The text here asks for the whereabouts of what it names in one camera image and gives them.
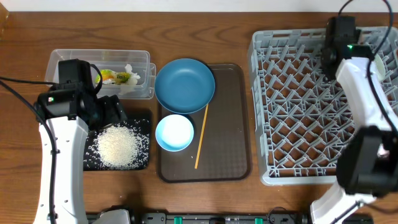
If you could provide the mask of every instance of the gray dish rack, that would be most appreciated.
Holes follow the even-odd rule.
[[[373,49],[387,27],[360,27],[360,42]],[[320,68],[325,29],[254,33],[248,51],[259,173],[265,185],[330,184],[354,133],[343,89]],[[378,52],[382,87],[398,112],[398,30]]]

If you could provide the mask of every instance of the wooden tabletop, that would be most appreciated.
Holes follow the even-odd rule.
[[[252,172],[242,181],[166,184],[156,174],[156,142],[151,141],[145,170],[84,173],[88,212],[126,204],[138,212],[267,213],[275,206],[306,212],[329,185],[266,187],[259,180],[254,140],[252,96],[246,54],[258,30],[308,29],[326,26],[327,13],[154,13],[154,12],[12,12],[0,40],[0,75],[44,80],[54,49],[147,50],[158,70],[176,58],[206,63],[235,63],[245,72]],[[359,26],[385,26],[385,14],[355,14]],[[10,83],[33,103],[46,86]],[[123,101],[126,110],[150,108],[156,99]],[[0,88],[0,223],[32,223],[40,190],[42,148],[39,124],[14,96]],[[376,202],[398,207],[398,195]],[[368,208],[376,223],[394,223]]]

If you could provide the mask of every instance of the green clip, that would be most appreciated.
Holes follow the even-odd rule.
[[[254,224],[262,224],[262,218],[255,218]]]
[[[174,217],[174,224],[182,224],[182,217]]]

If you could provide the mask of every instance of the blue bowl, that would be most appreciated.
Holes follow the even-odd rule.
[[[204,108],[212,99],[215,88],[210,69],[187,58],[168,63],[159,71],[155,81],[159,103],[178,114],[190,114]]]
[[[193,125],[188,118],[173,114],[163,118],[156,127],[157,143],[167,151],[185,149],[193,139]]]

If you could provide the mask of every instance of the chopstick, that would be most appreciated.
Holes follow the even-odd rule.
[[[201,143],[202,143],[202,140],[203,140],[203,133],[205,132],[205,124],[206,124],[206,118],[207,118],[207,110],[208,110],[208,108],[209,108],[209,104],[206,105],[205,117],[203,118],[203,124],[202,124],[202,126],[201,126],[201,133],[200,133],[200,140],[199,140],[197,161],[196,161],[196,163],[195,163],[195,169],[198,168],[199,157],[200,157],[200,148],[201,148]]]

